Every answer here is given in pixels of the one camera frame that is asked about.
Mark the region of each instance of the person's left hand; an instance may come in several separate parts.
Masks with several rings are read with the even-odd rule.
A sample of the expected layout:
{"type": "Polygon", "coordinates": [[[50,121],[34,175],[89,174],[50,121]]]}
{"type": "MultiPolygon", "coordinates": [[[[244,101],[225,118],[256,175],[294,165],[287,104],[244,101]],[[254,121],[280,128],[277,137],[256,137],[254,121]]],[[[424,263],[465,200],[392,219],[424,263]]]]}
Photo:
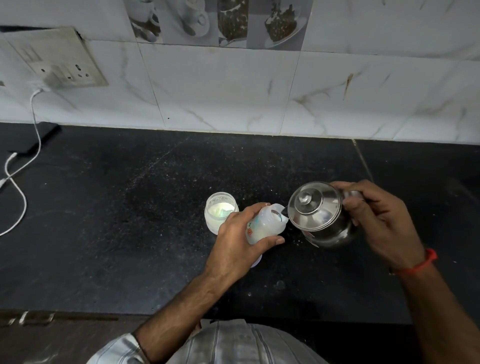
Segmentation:
{"type": "Polygon", "coordinates": [[[247,223],[269,203],[259,202],[242,212],[232,212],[220,226],[218,237],[205,265],[205,273],[232,285],[271,247],[282,244],[281,236],[268,236],[250,245],[245,235],[247,223]]]}

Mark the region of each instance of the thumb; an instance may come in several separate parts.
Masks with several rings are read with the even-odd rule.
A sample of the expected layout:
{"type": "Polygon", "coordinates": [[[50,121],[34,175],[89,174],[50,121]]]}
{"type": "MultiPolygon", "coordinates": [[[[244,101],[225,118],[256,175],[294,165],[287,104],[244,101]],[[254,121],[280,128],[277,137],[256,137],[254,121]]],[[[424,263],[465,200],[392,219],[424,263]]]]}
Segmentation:
{"type": "Polygon", "coordinates": [[[273,248],[275,245],[283,244],[285,239],[281,236],[267,236],[266,238],[260,239],[256,244],[252,245],[252,249],[260,254],[265,253],[268,249],[273,248]]]}
{"type": "Polygon", "coordinates": [[[375,216],[365,201],[357,197],[349,197],[343,200],[343,207],[366,231],[383,228],[382,222],[375,216]]]}

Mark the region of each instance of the tile grout line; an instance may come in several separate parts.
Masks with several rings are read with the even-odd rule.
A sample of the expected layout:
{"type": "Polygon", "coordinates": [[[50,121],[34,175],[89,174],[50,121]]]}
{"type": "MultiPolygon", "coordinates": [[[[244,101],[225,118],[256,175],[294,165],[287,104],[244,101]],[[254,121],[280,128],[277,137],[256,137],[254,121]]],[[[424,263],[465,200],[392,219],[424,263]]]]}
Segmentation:
{"type": "Polygon", "coordinates": [[[280,130],[278,131],[278,135],[282,135],[283,122],[285,121],[285,114],[287,113],[288,102],[290,101],[290,94],[292,93],[293,81],[295,80],[295,74],[297,73],[297,67],[299,66],[300,54],[301,54],[301,51],[299,52],[299,56],[297,58],[297,64],[295,65],[295,71],[293,72],[292,84],[290,85],[290,91],[288,92],[287,104],[285,105],[285,109],[283,111],[282,123],[280,124],[280,130]]]}
{"type": "Polygon", "coordinates": [[[163,118],[163,115],[162,115],[162,110],[160,110],[160,105],[158,104],[158,100],[156,98],[156,94],[155,94],[155,90],[153,88],[152,80],[150,79],[150,75],[148,74],[147,65],[145,63],[145,59],[144,59],[144,55],[142,54],[142,50],[140,49],[140,44],[139,44],[138,41],[136,43],[137,43],[138,51],[140,53],[140,57],[142,57],[142,61],[144,63],[145,72],[147,72],[148,82],[150,84],[150,87],[152,88],[153,97],[155,97],[155,102],[156,102],[156,106],[158,107],[158,112],[160,113],[160,116],[162,118],[163,126],[165,127],[165,130],[168,130],[167,124],[165,123],[165,119],[163,118]]]}
{"type": "Polygon", "coordinates": [[[357,151],[357,153],[360,157],[360,160],[361,160],[365,170],[367,171],[368,178],[370,179],[370,181],[372,183],[375,183],[375,181],[373,180],[372,173],[370,172],[370,169],[368,168],[367,162],[365,161],[365,158],[363,157],[363,154],[361,153],[361,150],[360,150],[359,146],[357,145],[357,141],[355,139],[352,139],[352,143],[353,143],[353,145],[355,147],[355,150],[357,151]]]}

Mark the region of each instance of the grey shirt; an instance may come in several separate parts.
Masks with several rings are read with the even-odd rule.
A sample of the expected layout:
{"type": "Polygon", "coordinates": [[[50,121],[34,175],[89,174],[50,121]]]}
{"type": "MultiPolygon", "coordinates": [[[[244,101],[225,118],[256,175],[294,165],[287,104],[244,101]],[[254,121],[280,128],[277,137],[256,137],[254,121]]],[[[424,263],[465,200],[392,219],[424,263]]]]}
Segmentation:
{"type": "MultiPolygon", "coordinates": [[[[147,364],[132,334],[109,342],[87,364],[147,364]]],[[[192,335],[168,364],[252,363],[328,364],[304,343],[269,326],[247,324],[245,320],[216,321],[192,335]]]]}

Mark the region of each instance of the kettle lid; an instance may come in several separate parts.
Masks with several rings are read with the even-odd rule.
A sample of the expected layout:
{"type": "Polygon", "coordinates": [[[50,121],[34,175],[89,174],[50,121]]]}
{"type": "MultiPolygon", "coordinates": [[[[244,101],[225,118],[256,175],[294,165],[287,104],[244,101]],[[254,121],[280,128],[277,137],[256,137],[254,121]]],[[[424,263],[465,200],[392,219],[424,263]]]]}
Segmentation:
{"type": "Polygon", "coordinates": [[[288,217],[298,229],[316,231],[332,224],[342,209],[340,193],[329,183],[309,182],[288,202],[288,217]]]}

